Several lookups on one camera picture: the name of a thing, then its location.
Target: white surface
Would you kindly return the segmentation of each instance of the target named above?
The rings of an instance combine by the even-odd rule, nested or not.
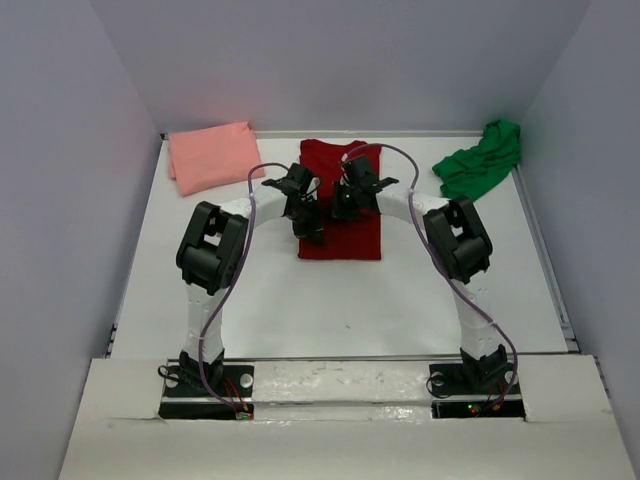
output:
[[[396,408],[398,421],[382,412],[382,406],[376,407],[380,412],[376,416],[376,408],[358,404],[320,407],[320,414],[328,415],[323,421],[317,421],[314,407],[298,406],[289,410],[293,412],[289,416],[286,407],[267,412],[267,417],[283,421],[167,421],[150,413],[159,403],[158,382],[150,379],[158,379],[155,364],[160,361],[93,362],[61,480],[387,480],[399,474],[468,480],[634,478],[615,420],[608,408],[602,408],[602,386],[590,357],[523,359],[526,368],[521,382],[530,384],[529,392],[533,389],[525,394],[525,401],[539,413],[537,420],[529,422],[433,420],[424,415],[424,409],[422,415],[414,409],[402,416]],[[278,378],[292,383],[300,372],[311,373],[323,363],[279,362],[277,372],[272,368],[256,372],[256,382],[265,377],[272,384]],[[331,362],[327,371],[355,380],[358,372],[382,368],[385,375],[398,373],[407,385],[417,380],[410,372],[419,369],[421,362],[395,363],[396,367],[390,362],[342,362],[340,371]],[[574,398],[559,395],[550,403],[538,391],[536,379],[554,378],[565,370],[571,375],[564,389],[583,397],[580,418],[554,418],[556,410],[568,411]],[[323,395],[323,390],[331,389],[328,384],[318,388],[308,380],[301,382],[309,387],[308,395]],[[126,401],[122,391],[113,388],[116,384],[126,388]],[[360,388],[355,382],[351,385],[342,390],[347,398],[350,390]],[[373,401],[374,383],[365,389],[374,396],[362,399]],[[406,398],[414,395],[409,390]]]
[[[347,144],[348,138],[326,138]],[[376,138],[362,138],[369,142]],[[477,138],[385,138],[415,156],[418,190],[438,195],[430,166]],[[285,164],[300,139],[261,139],[263,162]],[[119,318],[113,357],[177,357],[187,332],[187,298],[175,254],[194,206],[246,194],[244,183],[181,198],[167,174],[163,145]],[[403,183],[412,168],[382,153],[383,176]],[[281,169],[268,168],[279,177]],[[524,352],[562,352],[566,345],[513,179],[477,202],[494,244],[486,292],[496,320]],[[227,357],[274,358],[455,354],[460,326],[454,300],[431,265],[413,227],[382,222],[383,260],[301,261],[286,219],[256,230],[252,251],[225,307]]]

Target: cloth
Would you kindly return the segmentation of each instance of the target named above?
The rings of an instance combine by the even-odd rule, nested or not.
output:
[[[520,127],[506,120],[489,123],[477,146],[458,150],[433,166],[443,197],[476,201],[498,185],[520,162]]]
[[[333,182],[342,176],[340,161],[342,156],[366,142],[355,141],[349,145],[333,145],[320,140],[300,142],[300,163],[313,170],[321,180],[318,188],[318,201],[323,212],[331,211],[333,200]],[[380,173],[380,147],[371,147],[359,151],[365,154],[374,170]],[[323,218],[324,245],[315,245],[300,240],[298,257],[310,260],[380,260],[380,215],[363,211],[363,217],[351,221]]]
[[[169,157],[169,176],[182,196],[246,180],[249,169],[261,163],[247,122],[170,133]],[[253,174],[259,177],[264,177],[262,168]]]

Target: robotic arm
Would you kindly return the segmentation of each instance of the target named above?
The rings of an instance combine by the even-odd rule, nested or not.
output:
[[[379,180],[365,156],[343,166],[346,178],[336,182],[334,188],[334,218],[355,218],[360,209],[368,208],[412,222],[408,188],[397,185],[393,178]],[[321,243],[321,212],[317,201],[307,193],[313,178],[309,169],[293,164],[285,177],[263,182],[254,192],[254,228],[286,216],[293,222],[296,237]],[[444,268],[467,298],[477,303],[482,298],[478,293],[486,288],[483,271],[489,267],[492,245],[473,203],[466,198],[449,201],[414,192],[413,207],[423,219],[439,268]],[[189,300],[188,334],[180,353],[180,367],[191,377],[198,377],[203,327],[225,296],[242,256],[250,214],[248,197],[220,206],[202,202],[196,207],[178,250],[176,261],[187,283]],[[468,383],[486,385],[504,375],[506,350],[495,329],[466,302],[454,297],[462,331],[463,375]],[[205,375],[214,387],[224,368],[221,326],[222,310],[202,339]]]

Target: pink towel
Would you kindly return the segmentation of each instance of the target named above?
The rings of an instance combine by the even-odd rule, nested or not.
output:
[[[246,180],[249,169],[261,163],[247,122],[170,133],[169,157],[169,176],[178,182],[182,196]],[[253,177],[264,177],[264,169]]]

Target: crumpled green fabric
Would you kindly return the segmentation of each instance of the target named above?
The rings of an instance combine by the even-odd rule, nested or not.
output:
[[[509,175],[520,162],[520,126],[506,120],[489,123],[475,147],[458,150],[433,166],[443,197],[476,201]]]

